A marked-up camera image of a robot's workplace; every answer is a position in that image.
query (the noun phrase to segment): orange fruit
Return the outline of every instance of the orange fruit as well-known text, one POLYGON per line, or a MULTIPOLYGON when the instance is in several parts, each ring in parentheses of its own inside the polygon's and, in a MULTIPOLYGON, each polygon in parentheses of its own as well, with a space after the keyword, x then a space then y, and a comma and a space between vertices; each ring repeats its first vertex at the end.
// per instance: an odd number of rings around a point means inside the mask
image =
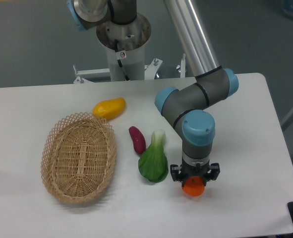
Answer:
POLYGON ((182 190, 190 196, 198 197, 204 190, 204 181, 199 176, 192 176, 185 181, 184 187, 181 187, 182 190))

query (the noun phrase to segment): silver tube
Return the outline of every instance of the silver tube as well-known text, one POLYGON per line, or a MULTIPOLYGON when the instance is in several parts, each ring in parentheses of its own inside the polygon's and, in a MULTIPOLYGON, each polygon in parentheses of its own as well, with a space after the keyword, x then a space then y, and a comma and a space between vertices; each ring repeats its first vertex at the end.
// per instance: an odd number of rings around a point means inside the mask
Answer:
POLYGON ((107 13, 108 0, 74 0, 73 6, 77 14, 89 22, 100 21, 107 13))
POLYGON ((220 66, 192 0, 164 0, 194 76, 220 66))

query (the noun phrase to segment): screw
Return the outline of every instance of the screw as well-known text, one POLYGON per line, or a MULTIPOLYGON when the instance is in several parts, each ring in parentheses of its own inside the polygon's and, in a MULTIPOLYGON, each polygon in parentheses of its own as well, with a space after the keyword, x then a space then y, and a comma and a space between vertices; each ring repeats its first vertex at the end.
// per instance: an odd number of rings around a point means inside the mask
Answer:
POLYGON ((159 62, 158 58, 154 59, 154 66, 157 66, 157 63, 159 62))

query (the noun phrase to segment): blue joint cap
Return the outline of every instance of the blue joint cap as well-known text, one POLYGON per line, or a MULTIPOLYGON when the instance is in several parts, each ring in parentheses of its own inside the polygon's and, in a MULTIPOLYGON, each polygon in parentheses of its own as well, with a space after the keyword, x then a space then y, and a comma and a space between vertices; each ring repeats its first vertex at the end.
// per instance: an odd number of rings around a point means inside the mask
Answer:
POLYGON ((206 146, 215 138, 215 120, 203 110, 193 110, 186 114, 182 121, 182 133, 196 146, 206 146))
POLYGON ((224 71, 227 73, 229 78, 229 93, 227 97, 230 97, 233 93, 235 93, 239 88, 239 80, 234 72, 229 68, 224 68, 224 71))
POLYGON ((83 25, 81 24, 81 22, 79 21, 79 19, 77 17, 77 14, 76 14, 75 10, 73 9, 73 5, 71 3, 71 0, 67 0, 67 6, 69 8, 69 11, 71 13, 71 16, 72 16, 74 22, 77 25, 78 30, 79 31, 86 31, 86 28, 83 27, 83 25))
POLYGON ((157 107, 157 110, 162 114, 163 105, 168 98, 168 96, 176 89, 175 87, 166 87, 163 88, 155 97, 155 106, 157 107))

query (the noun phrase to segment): label sticker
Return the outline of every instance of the label sticker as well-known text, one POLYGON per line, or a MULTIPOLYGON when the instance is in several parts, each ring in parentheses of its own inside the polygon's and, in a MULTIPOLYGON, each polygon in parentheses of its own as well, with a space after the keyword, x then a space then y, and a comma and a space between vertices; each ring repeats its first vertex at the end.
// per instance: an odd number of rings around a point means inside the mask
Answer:
POLYGON ((124 59, 126 58, 126 52, 125 51, 116 52, 116 56, 117 56, 117 60, 124 59))

